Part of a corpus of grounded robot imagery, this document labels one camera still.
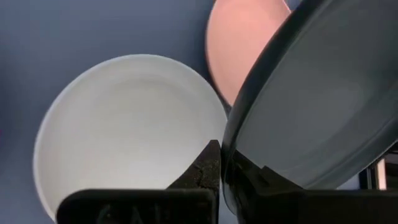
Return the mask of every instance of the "dish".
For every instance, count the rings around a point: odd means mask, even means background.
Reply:
[[[283,0],[217,0],[206,33],[213,79],[233,105],[254,62],[289,16]]]
[[[82,189],[165,189],[226,115],[211,86],[180,62],[128,55],[94,66],[53,102],[34,149],[35,186],[48,215]]]
[[[238,152],[305,189],[335,189],[383,156],[398,133],[391,13],[374,1],[303,1],[239,92],[227,163]]]

